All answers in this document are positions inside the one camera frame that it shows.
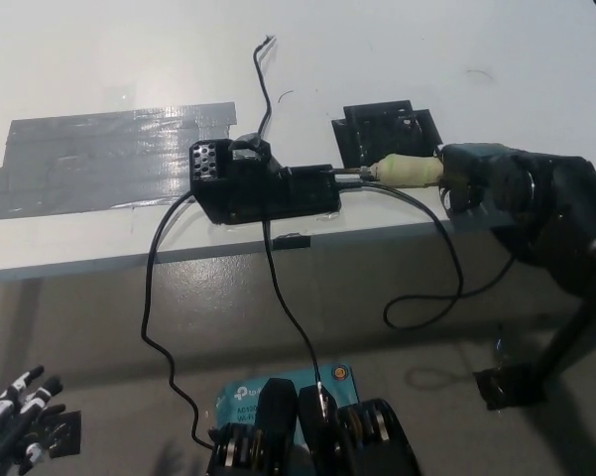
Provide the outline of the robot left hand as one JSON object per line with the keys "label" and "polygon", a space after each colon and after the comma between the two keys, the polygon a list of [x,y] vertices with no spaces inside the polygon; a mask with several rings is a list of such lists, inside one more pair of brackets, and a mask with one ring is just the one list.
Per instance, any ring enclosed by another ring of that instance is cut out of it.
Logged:
{"label": "robot left hand", "polygon": [[32,431],[64,412],[65,406],[50,404],[63,390],[58,376],[48,378],[34,392],[28,391],[44,372],[42,365],[27,371],[0,394],[0,475],[12,467],[17,467],[20,475],[29,473],[49,449],[46,437],[34,436]]}

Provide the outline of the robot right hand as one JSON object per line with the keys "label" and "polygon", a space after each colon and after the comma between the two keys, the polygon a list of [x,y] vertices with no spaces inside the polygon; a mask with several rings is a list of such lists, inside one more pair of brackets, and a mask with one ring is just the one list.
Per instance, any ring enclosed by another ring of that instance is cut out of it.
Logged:
{"label": "robot right hand", "polygon": [[440,186],[449,194],[452,214],[478,207],[489,194],[502,211],[525,211],[534,197],[534,180],[521,163],[524,151],[501,144],[449,144],[440,149]]}

